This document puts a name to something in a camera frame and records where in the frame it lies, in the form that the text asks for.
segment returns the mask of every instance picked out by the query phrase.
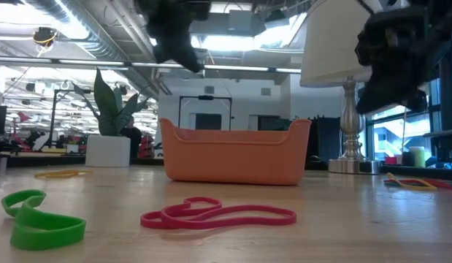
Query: lamp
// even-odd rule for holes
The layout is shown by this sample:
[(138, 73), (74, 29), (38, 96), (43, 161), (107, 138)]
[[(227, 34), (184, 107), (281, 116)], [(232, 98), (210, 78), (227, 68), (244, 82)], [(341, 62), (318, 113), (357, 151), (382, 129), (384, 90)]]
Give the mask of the lamp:
[[(382, 10), (378, 0), (365, 2), (376, 12)], [(361, 154), (359, 133), (364, 130), (365, 117), (356, 112), (356, 84), (368, 80), (371, 74), (370, 68), (359, 64), (354, 52), (357, 35), (368, 18), (355, 0), (317, 0), (307, 12), (300, 86), (342, 86), (345, 93), (340, 121), (345, 152), (329, 161), (330, 172), (378, 173), (379, 163)]]

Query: plant leaf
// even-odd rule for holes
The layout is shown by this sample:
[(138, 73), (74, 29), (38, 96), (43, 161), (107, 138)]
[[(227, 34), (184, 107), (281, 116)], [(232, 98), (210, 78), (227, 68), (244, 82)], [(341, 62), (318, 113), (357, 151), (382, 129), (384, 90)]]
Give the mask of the plant leaf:
[(117, 130), (117, 126), (115, 125), (114, 120), (110, 115), (101, 112), (98, 121), (99, 121), (99, 133), (102, 136), (115, 136), (115, 137), (118, 136), (119, 131)]
[(147, 97), (144, 101), (140, 102), (137, 104), (137, 108), (135, 110), (136, 113), (140, 112), (143, 110), (143, 107), (146, 106), (146, 102), (148, 101), (149, 97)]
[(90, 102), (88, 99), (86, 99), (86, 97), (85, 97), (85, 92), (83, 91), (83, 89), (80, 88), (80, 87), (78, 87), (78, 85), (76, 85), (76, 84), (74, 84), (74, 83), (72, 83), (72, 84), (73, 84), (74, 92), (75, 92), (76, 94), (80, 95), (80, 96), (85, 100), (86, 105), (88, 105), (88, 107), (89, 107), (89, 108), (91, 109), (91, 111), (93, 112), (94, 117), (99, 118), (99, 114), (97, 114), (97, 112), (96, 112), (96, 110), (94, 109), (94, 107), (93, 107), (93, 105), (91, 104), (91, 102)]
[(130, 122), (130, 118), (137, 109), (138, 94), (133, 95), (125, 104), (125, 107), (120, 111), (114, 124), (120, 132)]
[(119, 87), (114, 88), (115, 104), (117, 105), (117, 110), (120, 112), (123, 108), (122, 91)]
[(102, 79), (102, 74), (97, 69), (96, 79), (94, 80), (94, 99), (96, 100), (99, 111), (114, 119), (118, 115), (117, 103), (112, 89)]

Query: table surface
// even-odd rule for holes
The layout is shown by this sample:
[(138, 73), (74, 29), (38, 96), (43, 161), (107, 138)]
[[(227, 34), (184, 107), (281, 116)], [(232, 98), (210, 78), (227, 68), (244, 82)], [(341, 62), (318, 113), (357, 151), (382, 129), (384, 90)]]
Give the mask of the table surface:
[[(9, 169), (0, 200), (15, 191), (47, 193), (40, 210), (87, 221), (81, 243), (50, 251), (9, 244), (13, 219), (0, 205), (0, 263), (100, 262), (452, 262), (452, 191), (387, 188), (384, 176), (310, 172), (297, 187), (181, 183), (163, 167), (93, 169), (70, 179), (36, 172), (84, 167)], [(139, 216), (183, 198), (224, 205), (263, 204), (295, 210), (290, 226), (153, 230)]]

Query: lamp base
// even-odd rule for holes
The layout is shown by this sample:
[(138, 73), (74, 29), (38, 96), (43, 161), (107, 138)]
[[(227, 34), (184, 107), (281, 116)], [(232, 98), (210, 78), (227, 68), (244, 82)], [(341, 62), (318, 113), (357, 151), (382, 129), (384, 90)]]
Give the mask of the lamp base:
[(376, 175), (380, 173), (380, 162), (370, 160), (329, 160), (328, 172), (355, 175)]

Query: plastic bin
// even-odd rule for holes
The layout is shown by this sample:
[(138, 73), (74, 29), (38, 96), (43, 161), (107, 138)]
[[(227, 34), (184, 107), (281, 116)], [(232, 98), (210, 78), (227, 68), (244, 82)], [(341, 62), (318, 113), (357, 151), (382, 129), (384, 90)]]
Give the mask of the plastic bin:
[(166, 174), (172, 180), (296, 185), (304, 175), (309, 120), (289, 131), (213, 131), (161, 119)]

